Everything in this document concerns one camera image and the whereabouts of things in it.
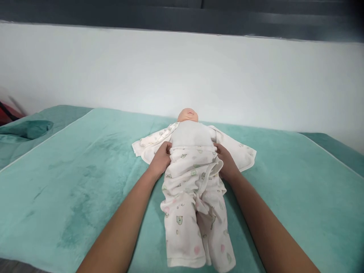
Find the baby doll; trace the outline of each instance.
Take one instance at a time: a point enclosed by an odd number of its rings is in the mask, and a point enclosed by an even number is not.
[[[232,153],[240,171],[254,164],[256,151],[199,123],[190,108],[182,110],[176,123],[135,142],[133,148],[150,163],[164,141],[172,143],[160,206],[165,213],[167,265],[198,268],[207,263],[227,272],[236,262],[223,197],[226,188],[218,175],[223,162],[213,142]]]

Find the teal towel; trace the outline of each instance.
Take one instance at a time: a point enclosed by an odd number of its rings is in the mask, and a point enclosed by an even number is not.
[[[0,127],[0,143],[17,143],[42,137],[53,127],[53,122],[35,120]]]
[[[173,121],[95,109],[3,169],[0,257],[49,272],[75,272],[147,168],[131,144]],[[361,269],[362,177],[301,134],[212,125],[258,151],[245,177],[321,272]],[[163,178],[152,192],[129,272],[215,272],[209,266],[167,267],[162,183]],[[230,187],[227,190],[229,234],[237,260],[231,272],[264,272],[236,199]]]

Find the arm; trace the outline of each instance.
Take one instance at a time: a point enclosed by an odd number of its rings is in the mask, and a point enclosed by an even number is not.
[[[319,272],[253,186],[242,176],[227,149],[221,144],[215,146],[219,158],[224,162],[220,173],[238,200],[267,273]]]
[[[124,273],[128,270],[152,189],[171,162],[171,146],[164,142],[158,149],[149,168],[96,239],[77,273]]]

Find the doll face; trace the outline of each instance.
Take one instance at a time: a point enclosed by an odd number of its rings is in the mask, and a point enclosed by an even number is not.
[[[182,122],[186,120],[196,121],[198,122],[198,115],[197,113],[191,108],[185,108],[181,111],[178,116],[177,121]]]

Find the hand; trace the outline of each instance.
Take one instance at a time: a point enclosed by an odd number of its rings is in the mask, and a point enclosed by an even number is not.
[[[171,163],[171,159],[169,157],[169,149],[171,147],[172,143],[167,141],[163,142],[149,165],[148,170],[158,177],[160,177],[166,171],[167,167]]]
[[[220,170],[221,177],[230,183],[241,173],[229,151],[221,144],[214,143],[214,146],[217,148],[217,156],[224,162],[224,166]]]

